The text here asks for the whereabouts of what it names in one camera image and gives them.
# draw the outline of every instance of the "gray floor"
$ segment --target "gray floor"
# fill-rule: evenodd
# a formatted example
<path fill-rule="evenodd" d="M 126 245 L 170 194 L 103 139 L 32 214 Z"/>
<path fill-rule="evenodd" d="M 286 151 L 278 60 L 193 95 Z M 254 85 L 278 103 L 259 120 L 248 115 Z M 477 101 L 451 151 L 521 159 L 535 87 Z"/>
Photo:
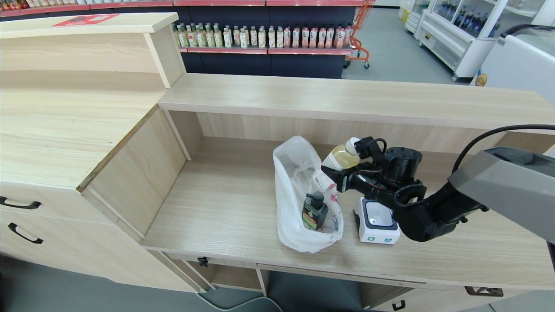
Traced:
<path fill-rule="evenodd" d="M 396 9 L 374 9 L 358 38 L 371 52 L 370 69 L 353 61 L 344 79 L 453 83 L 452 73 L 405 31 Z M 201 312 L 217 311 L 194 294 L 113 283 L 107 279 L 60 271 L 9 258 L 0 258 L 6 312 Z M 259 296 L 249 291 L 218 289 L 206 298 L 230 307 Z M 273 273 L 270 296 L 284 311 L 361 311 L 355 282 Z M 555 312 L 555 293 L 533 291 L 466 312 Z M 235 310 L 277 311 L 259 300 Z"/>

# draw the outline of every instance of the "black cable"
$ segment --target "black cable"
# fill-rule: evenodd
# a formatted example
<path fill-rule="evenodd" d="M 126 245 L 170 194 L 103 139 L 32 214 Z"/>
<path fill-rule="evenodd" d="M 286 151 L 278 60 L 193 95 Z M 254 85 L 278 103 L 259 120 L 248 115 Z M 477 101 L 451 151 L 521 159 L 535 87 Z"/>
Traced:
<path fill-rule="evenodd" d="M 459 154 L 459 156 L 457 157 L 457 160 L 455 161 L 455 164 L 453 165 L 453 171 L 451 173 L 457 171 L 458 166 L 461 165 L 462 159 L 466 156 L 468 151 L 476 143 L 478 143 L 480 140 L 482 140 L 483 138 L 487 138 L 490 135 L 493 135 L 493 134 L 496 134 L 496 133 L 499 133 L 499 132 L 511 131 L 511 130 L 521 130 L 521 129 L 555 130 L 555 125 L 551 125 L 551 124 L 517 124 L 517 125 L 508 125 L 506 127 L 500 127 L 500 128 L 493 129 L 493 130 L 487 131 L 485 133 L 482 133 L 481 135 L 477 136 L 474 140 L 470 141 L 470 143 L 468 143 L 466 145 L 466 147 L 462 150 L 461 154 Z"/>

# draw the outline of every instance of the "plastic bottle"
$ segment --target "plastic bottle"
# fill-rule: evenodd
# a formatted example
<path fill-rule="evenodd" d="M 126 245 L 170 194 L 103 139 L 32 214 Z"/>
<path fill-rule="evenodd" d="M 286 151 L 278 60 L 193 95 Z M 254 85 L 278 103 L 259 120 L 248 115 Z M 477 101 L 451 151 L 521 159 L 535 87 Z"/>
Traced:
<path fill-rule="evenodd" d="M 314 25 L 314 27 L 312 27 L 312 29 L 310 30 L 309 48 L 315 49 L 317 42 L 318 42 L 318 28 L 316 27 L 316 25 Z"/>
<path fill-rule="evenodd" d="M 241 46 L 241 32 L 239 26 L 233 26 L 233 43 L 236 46 Z"/>
<path fill-rule="evenodd" d="M 239 41 L 241 42 L 241 49 L 247 49 L 248 44 L 246 41 L 246 31 L 244 28 L 241 28 L 241 32 L 239 33 Z"/>
<path fill-rule="evenodd" d="M 270 29 L 268 29 L 268 46 L 270 48 L 276 47 L 276 33 L 274 31 L 274 26 L 270 26 Z"/>
<path fill-rule="evenodd" d="M 281 26 L 277 27 L 277 41 L 276 47 L 283 48 L 283 29 Z"/>
<path fill-rule="evenodd" d="M 216 44 L 217 48 L 221 48 L 224 46 L 224 41 L 221 38 L 221 31 L 218 27 L 218 24 L 214 24 L 214 43 Z"/>
<path fill-rule="evenodd" d="M 264 30 L 264 26 L 260 26 L 260 29 L 258 30 L 258 47 L 266 47 L 266 30 Z"/>
<path fill-rule="evenodd" d="M 250 28 L 250 44 L 254 47 L 258 46 L 258 35 L 256 34 L 256 27 L 254 26 Z"/>
<path fill-rule="evenodd" d="M 351 45 L 351 34 L 352 34 L 352 27 L 351 24 L 348 24 L 345 28 L 345 39 L 343 40 L 343 46 L 349 47 Z"/>
<path fill-rule="evenodd" d="M 178 37 L 179 37 L 179 45 L 184 48 L 188 47 L 189 41 L 187 40 L 187 34 L 185 33 L 181 25 L 177 25 L 177 31 L 178 31 Z"/>
<path fill-rule="evenodd" d="M 216 47 L 214 32 L 210 29 L 210 24 L 206 24 L 206 43 L 209 48 Z"/>
<path fill-rule="evenodd" d="M 195 26 L 196 29 L 196 42 L 199 47 L 204 48 L 206 47 L 206 37 L 203 36 L 203 33 L 200 31 L 200 25 Z"/>
<path fill-rule="evenodd" d="M 326 32 L 326 49 L 330 49 L 334 42 L 334 26 L 331 25 Z"/>
<path fill-rule="evenodd" d="M 455 26 L 457 27 L 461 26 L 462 19 L 465 17 L 465 14 L 466 14 L 466 6 L 463 6 L 457 15 L 457 18 L 455 18 L 455 22 L 454 22 Z"/>
<path fill-rule="evenodd" d="M 341 171 L 358 165 L 360 157 L 355 149 L 358 141 L 359 138 L 350 138 L 347 143 L 336 146 L 324 159 L 322 166 Z M 320 168 L 312 175 L 312 180 L 321 191 L 330 190 L 336 185 Z"/>
<path fill-rule="evenodd" d="M 343 49 L 343 47 L 345 46 L 345 30 L 340 29 L 335 37 L 337 38 L 337 44 L 335 45 L 335 47 L 338 49 Z"/>
<path fill-rule="evenodd" d="M 497 22 L 495 23 L 495 26 L 493 26 L 493 29 L 490 32 L 490 35 L 488 37 L 493 38 L 495 36 L 495 32 L 499 29 L 499 27 L 501 27 L 501 19 L 498 19 Z"/>
<path fill-rule="evenodd" d="M 474 18 L 474 9 L 470 10 L 470 13 L 467 14 L 465 16 L 465 18 L 462 20 L 462 23 L 460 25 L 460 28 L 462 30 L 466 30 L 468 28 L 468 26 L 470 25 L 470 21 Z"/>
<path fill-rule="evenodd" d="M 246 45 L 248 46 L 250 44 L 249 29 L 247 28 L 247 26 L 243 26 L 243 28 L 245 29 Z"/>
<path fill-rule="evenodd" d="M 227 27 L 224 27 L 224 46 L 226 48 L 231 48 L 231 43 L 233 42 L 231 37 L 231 31 Z"/>
<path fill-rule="evenodd" d="M 190 47 L 196 47 L 196 33 L 191 29 L 191 25 L 187 25 L 187 41 Z"/>
<path fill-rule="evenodd" d="M 283 30 L 283 47 L 291 47 L 291 30 L 289 29 L 289 27 L 285 27 L 285 29 Z"/>
<path fill-rule="evenodd" d="M 320 28 L 320 32 L 318 34 L 318 49 L 323 49 L 326 44 L 326 27 Z"/>
<path fill-rule="evenodd" d="M 302 28 L 302 31 L 301 31 L 301 38 L 302 38 L 302 40 L 301 40 L 301 47 L 303 47 L 304 49 L 306 49 L 306 48 L 309 47 L 309 36 L 310 36 L 309 34 L 310 34 L 310 30 L 309 30 L 309 28 L 305 25 L 305 26 Z"/>
<path fill-rule="evenodd" d="M 293 49 L 298 49 L 299 48 L 299 28 L 297 26 L 295 26 L 295 28 L 293 28 L 293 32 L 291 34 L 292 39 L 291 39 L 291 46 L 293 47 Z"/>

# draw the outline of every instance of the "yellow liquid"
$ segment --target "yellow liquid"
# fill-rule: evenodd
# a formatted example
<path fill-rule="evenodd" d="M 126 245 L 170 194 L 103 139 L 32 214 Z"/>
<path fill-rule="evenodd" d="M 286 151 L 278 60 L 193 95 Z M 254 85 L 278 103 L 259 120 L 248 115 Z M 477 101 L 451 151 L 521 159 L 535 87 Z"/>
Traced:
<path fill-rule="evenodd" d="M 336 146 L 331 154 L 334 156 L 335 160 L 344 169 L 352 168 L 359 164 L 360 158 L 358 155 L 351 155 L 345 150 L 345 145 Z"/>

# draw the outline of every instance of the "refrigerator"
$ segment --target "refrigerator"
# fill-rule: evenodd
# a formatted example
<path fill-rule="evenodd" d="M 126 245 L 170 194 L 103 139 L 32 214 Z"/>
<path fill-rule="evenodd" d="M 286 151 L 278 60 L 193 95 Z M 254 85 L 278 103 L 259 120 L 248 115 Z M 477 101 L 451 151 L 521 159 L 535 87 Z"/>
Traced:
<path fill-rule="evenodd" d="M 525 24 L 500 35 L 471 85 L 533 90 L 555 105 L 553 82 L 555 27 Z"/>

